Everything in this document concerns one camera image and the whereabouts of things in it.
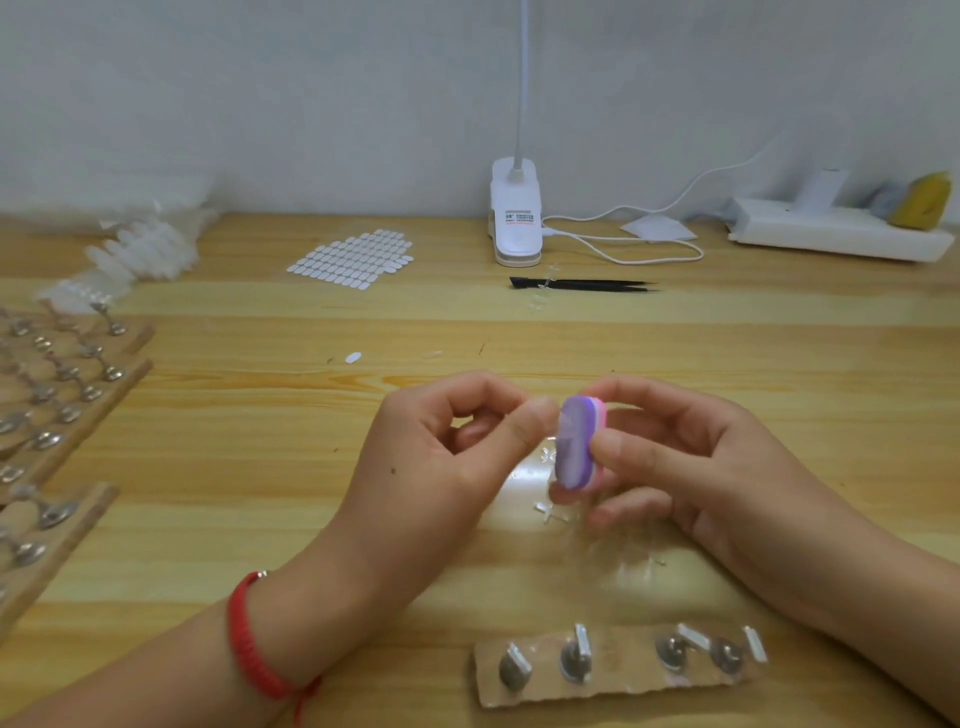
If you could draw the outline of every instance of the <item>white power strip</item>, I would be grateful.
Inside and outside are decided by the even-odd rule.
[[[735,199],[732,211],[730,240],[747,245],[932,263],[949,250],[954,240],[944,230],[895,228],[865,209],[852,207],[802,215],[791,211],[789,203]]]

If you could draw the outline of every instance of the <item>white paper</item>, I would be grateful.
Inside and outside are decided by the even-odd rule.
[[[620,228],[651,243],[668,240],[695,240],[696,235],[683,223],[666,215],[647,215]]]

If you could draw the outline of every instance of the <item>hand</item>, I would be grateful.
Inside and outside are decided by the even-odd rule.
[[[611,409],[590,442],[608,469],[600,483],[590,493],[554,483],[555,502],[611,496],[587,516],[599,529],[672,518],[764,601],[837,636],[835,600],[885,532],[733,402],[634,376],[606,377],[582,394],[633,407]]]
[[[454,418],[472,417],[462,427]],[[519,462],[557,427],[549,398],[485,372],[388,395],[328,530],[401,609],[456,555]]]

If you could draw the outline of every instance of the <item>purple nail file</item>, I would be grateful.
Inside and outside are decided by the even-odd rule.
[[[590,457],[590,438],[607,424],[607,405],[593,397],[571,397],[560,410],[557,431],[557,482],[579,491],[600,479],[603,471]]]

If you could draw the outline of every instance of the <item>black tweezers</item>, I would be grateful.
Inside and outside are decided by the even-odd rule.
[[[525,279],[510,277],[510,284],[520,288],[552,288],[556,291],[606,291],[609,293],[659,293],[641,286],[655,285],[646,280],[602,279]]]

